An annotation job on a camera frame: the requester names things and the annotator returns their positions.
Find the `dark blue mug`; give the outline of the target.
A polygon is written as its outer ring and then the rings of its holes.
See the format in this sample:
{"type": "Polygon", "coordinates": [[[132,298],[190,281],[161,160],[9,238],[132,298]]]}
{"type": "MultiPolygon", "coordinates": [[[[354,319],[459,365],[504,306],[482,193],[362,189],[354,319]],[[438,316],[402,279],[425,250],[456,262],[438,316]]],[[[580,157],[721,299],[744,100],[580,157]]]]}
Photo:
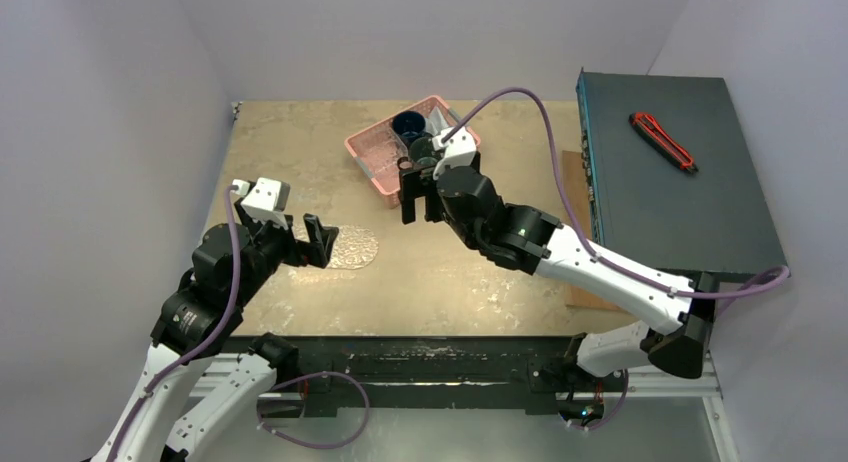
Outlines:
{"type": "Polygon", "coordinates": [[[390,127],[404,144],[410,144],[426,132],[427,120],[417,111],[403,111],[395,115],[390,127]]]}

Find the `dark green mug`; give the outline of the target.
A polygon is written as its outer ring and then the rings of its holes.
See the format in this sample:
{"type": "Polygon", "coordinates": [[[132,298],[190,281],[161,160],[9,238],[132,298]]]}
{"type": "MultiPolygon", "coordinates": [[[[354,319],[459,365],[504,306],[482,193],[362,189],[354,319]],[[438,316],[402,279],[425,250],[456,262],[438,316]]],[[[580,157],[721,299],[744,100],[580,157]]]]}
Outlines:
{"type": "Polygon", "coordinates": [[[439,154],[434,149],[430,137],[420,137],[408,147],[407,154],[401,156],[396,165],[400,171],[433,167],[438,163],[439,154]]]}

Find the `clear textured oval tray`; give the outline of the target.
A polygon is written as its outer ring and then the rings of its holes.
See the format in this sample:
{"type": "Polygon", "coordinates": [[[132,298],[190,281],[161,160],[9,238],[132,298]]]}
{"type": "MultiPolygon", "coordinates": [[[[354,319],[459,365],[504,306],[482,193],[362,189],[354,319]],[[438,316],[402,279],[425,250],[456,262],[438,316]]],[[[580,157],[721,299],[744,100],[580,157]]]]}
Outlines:
{"type": "Polygon", "coordinates": [[[372,263],[379,242],[374,232],[358,225],[341,225],[327,269],[356,270],[372,263]]]}

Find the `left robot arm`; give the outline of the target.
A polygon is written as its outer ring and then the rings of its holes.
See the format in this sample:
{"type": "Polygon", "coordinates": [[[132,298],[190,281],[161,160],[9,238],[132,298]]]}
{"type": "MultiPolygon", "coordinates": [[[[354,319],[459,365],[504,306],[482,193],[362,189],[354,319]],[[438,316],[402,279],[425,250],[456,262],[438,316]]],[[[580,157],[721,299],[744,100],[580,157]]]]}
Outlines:
{"type": "Polygon", "coordinates": [[[133,395],[96,461],[197,461],[248,403],[271,388],[292,387],[299,351],[271,333],[256,338],[236,368],[189,412],[183,410],[232,332],[244,306],[282,265],[328,265],[338,237],[307,214],[307,240],[291,228],[239,215],[209,229],[192,254],[193,266],[163,304],[133,395]]]}

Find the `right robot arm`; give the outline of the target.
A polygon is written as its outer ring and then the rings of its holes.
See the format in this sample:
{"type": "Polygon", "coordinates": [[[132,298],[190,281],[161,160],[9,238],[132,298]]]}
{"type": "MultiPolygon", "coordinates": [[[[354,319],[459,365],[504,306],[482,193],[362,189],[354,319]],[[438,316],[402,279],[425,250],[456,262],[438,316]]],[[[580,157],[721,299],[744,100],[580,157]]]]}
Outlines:
{"type": "Polygon", "coordinates": [[[599,248],[583,245],[573,227],[504,202],[480,173],[477,157],[442,173],[406,157],[398,167],[403,223],[415,221],[415,201],[422,197],[426,221],[447,223],[468,249],[496,266],[566,282],[638,317],[624,328],[576,336],[561,363],[569,386],[584,389],[616,370],[647,365],[684,379],[701,377],[714,308],[701,294],[686,295],[689,279],[619,254],[611,259],[626,271],[608,267],[599,248]]]}

